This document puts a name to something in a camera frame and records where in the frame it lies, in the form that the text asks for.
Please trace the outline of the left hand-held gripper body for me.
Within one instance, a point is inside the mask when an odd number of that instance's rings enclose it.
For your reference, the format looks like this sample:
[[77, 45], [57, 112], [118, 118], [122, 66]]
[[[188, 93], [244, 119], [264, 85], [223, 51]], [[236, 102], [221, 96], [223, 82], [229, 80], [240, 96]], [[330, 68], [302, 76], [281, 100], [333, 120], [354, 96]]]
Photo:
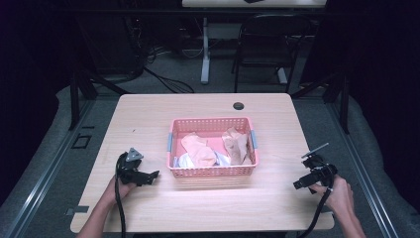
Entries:
[[117, 177], [123, 184], [135, 183], [136, 185], [146, 184], [148, 175], [138, 171], [138, 166], [144, 156], [136, 149], [131, 148], [124, 152], [118, 159], [116, 165]]

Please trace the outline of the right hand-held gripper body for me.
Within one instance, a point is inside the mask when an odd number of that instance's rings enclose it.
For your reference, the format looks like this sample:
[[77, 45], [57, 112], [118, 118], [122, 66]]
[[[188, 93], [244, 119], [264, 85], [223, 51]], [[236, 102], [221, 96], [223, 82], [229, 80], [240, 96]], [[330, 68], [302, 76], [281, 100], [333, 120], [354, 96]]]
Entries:
[[319, 177], [319, 181], [322, 185], [332, 187], [334, 182], [334, 176], [337, 173], [337, 168], [334, 165], [325, 163], [321, 156], [317, 155], [317, 152], [328, 146], [328, 143], [313, 149], [301, 157], [302, 164], [305, 168], [310, 170], [309, 174], [315, 174]]

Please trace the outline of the person's left hand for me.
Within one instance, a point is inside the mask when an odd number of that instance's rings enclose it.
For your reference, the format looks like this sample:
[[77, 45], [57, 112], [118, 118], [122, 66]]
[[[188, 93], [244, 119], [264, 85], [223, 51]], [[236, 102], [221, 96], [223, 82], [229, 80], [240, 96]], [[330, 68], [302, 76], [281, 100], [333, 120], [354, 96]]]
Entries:
[[107, 204], [116, 203], [115, 184], [118, 185], [118, 192], [121, 198], [124, 198], [133, 188], [136, 187], [134, 183], [123, 184], [119, 179], [112, 177], [109, 181], [107, 188], [104, 191], [103, 197]]

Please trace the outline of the person's right hand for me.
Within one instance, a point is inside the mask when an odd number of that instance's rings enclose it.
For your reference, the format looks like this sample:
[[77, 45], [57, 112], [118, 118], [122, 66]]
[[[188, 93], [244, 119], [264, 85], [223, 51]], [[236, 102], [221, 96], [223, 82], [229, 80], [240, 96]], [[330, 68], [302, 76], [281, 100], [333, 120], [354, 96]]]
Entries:
[[[329, 190], [326, 186], [319, 184], [310, 185], [310, 188], [318, 193]], [[330, 195], [326, 204], [338, 217], [343, 218], [354, 214], [353, 191], [344, 178], [334, 176], [334, 184], [329, 191]]]

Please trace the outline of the white sock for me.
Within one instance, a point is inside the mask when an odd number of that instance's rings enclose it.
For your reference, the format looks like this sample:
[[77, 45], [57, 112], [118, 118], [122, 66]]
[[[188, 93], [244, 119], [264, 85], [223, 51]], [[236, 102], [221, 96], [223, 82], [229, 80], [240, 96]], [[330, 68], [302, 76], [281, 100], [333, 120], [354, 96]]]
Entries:
[[[213, 166], [216, 167], [226, 167], [231, 164], [231, 159], [228, 156], [225, 156], [219, 152], [214, 152], [216, 156], [216, 161], [213, 163]], [[194, 164], [190, 156], [185, 153], [182, 156], [174, 157], [172, 166], [174, 168], [194, 168]]]

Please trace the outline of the peach sock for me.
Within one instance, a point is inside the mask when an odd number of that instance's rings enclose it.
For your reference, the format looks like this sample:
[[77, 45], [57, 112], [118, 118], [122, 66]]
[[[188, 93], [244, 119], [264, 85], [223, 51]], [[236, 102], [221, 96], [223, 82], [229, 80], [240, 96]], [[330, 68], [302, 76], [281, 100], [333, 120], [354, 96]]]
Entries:
[[181, 145], [187, 153], [194, 168], [213, 167], [216, 161], [214, 151], [207, 145], [207, 140], [199, 137], [195, 132], [184, 136], [181, 139]]

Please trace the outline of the black tape square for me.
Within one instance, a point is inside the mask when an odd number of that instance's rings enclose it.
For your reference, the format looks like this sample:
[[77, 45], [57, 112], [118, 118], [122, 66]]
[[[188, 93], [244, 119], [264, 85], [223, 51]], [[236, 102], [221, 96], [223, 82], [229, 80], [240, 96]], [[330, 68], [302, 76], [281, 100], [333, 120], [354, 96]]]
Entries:
[[71, 145], [72, 149], [86, 149], [91, 141], [91, 135], [78, 134]]

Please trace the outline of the pink plastic basket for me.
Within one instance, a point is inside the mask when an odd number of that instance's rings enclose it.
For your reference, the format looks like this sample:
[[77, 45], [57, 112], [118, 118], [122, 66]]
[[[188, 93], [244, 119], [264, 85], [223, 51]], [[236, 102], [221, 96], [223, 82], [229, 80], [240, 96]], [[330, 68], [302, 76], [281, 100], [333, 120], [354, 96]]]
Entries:
[[[226, 167], [198, 167], [198, 168], [174, 168], [173, 158], [185, 154], [181, 145], [181, 139], [195, 132], [199, 137], [207, 140], [207, 145], [214, 151], [228, 156], [225, 150], [222, 135], [229, 128], [248, 136], [248, 153], [252, 163], [248, 166]], [[167, 167], [175, 177], [216, 177], [216, 176], [248, 176], [259, 164], [257, 141], [255, 131], [250, 118], [227, 117], [227, 118], [180, 118], [172, 121], [167, 143]]]

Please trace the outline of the grey tape strip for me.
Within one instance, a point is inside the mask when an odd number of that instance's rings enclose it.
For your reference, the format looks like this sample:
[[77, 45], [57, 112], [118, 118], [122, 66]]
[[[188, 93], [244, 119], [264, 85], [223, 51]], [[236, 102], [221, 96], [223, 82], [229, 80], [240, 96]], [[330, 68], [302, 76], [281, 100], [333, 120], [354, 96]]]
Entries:
[[89, 210], [88, 206], [85, 205], [77, 205], [71, 208], [68, 208], [65, 212], [66, 216], [73, 216], [76, 213], [86, 213]]

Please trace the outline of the black metal stand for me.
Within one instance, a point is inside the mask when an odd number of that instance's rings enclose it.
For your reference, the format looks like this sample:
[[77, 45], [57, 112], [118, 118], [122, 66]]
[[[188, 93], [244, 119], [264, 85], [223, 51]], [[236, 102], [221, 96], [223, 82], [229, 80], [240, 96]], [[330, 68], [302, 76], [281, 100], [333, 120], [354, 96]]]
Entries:
[[105, 86], [119, 95], [128, 94], [127, 90], [115, 85], [99, 74], [93, 73], [88, 69], [76, 70], [73, 73], [69, 86], [71, 109], [70, 130], [73, 130], [80, 120], [79, 93], [82, 93], [87, 100], [95, 100], [97, 98], [98, 92], [93, 86], [94, 82]]
[[293, 99], [302, 97], [303, 95], [315, 90], [322, 84], [327, 85], [327, 89], [322, 95], [325, 103], [335, 103], [339, 98], [339, 125], [346, 134], [349, 134], [348, 116], [350, 102], [350, 81], [344, 70], [334, 72], [320, 80], [311, 82], [308, 86], [291, 94]]

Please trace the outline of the tan sock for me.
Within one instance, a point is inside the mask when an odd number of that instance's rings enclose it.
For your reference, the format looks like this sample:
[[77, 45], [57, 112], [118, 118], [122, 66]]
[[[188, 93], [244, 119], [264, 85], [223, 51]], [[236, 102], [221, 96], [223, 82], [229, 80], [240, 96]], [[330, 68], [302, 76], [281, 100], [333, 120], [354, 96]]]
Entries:
[[231, 166], [248, 166], [252, 163], [248, 153], [248, 136], [229, 128], [222, 135], [225, 150], [230, 158]]

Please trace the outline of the white desk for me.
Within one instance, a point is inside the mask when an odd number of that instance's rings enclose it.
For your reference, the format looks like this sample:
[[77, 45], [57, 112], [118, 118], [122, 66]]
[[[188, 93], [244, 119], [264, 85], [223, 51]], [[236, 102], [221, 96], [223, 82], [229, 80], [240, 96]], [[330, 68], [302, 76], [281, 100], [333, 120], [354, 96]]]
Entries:
[[[328, 0], [182, 0], [184, 8], [195, 9], [324, 9]], [[239, 32], [238, 24], [208, 24], [203, 18], [203, 62], [201, 83], [209, 83], [210, 53], [209, 37], [215, 39], [233, 39], [234, 33]]]

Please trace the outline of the black folding chair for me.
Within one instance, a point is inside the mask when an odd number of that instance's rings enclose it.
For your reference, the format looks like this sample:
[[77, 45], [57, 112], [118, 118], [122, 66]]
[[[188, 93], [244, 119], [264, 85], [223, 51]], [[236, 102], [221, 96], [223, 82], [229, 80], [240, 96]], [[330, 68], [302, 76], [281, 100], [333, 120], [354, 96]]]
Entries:
[[240, 68], [288, 68], [285, 91], [294, 75], [301, 41], [311, 28], [308, 17], [302, 15], [259, 14], [246, 20], [240, 28], [238, 45], [231, 73], [235, 75], [234, 91], [240, 84]]

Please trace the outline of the metal floor rail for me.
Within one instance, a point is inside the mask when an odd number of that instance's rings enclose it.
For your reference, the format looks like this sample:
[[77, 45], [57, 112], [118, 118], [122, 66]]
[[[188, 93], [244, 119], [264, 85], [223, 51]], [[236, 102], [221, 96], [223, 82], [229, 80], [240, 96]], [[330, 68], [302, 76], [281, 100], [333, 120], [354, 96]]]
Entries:
[[62, 102], [52, 125], [6, 201], [0, 206], [0, 238], [21, 238], [62, 167], [70, 144], [81, 123], [89, 116], [95, 101], [82, 103], [79, 121], [72, 130], [70, 105]]
[[375, 237], [374, 233], [377, 238], [401, 238], [382, 198], [374, 187], [352, 135], [346, 134], [340, 125], [338, 109], [331, 104], [327, 104], [326, 109], [333, 121], [334, 128], [345, 145], [346, 153], [350, 156], [350, 169], [357, 181], [356, 188], [359, 190], [356, 194], [357, 213], [365, 233], [372, 238]]

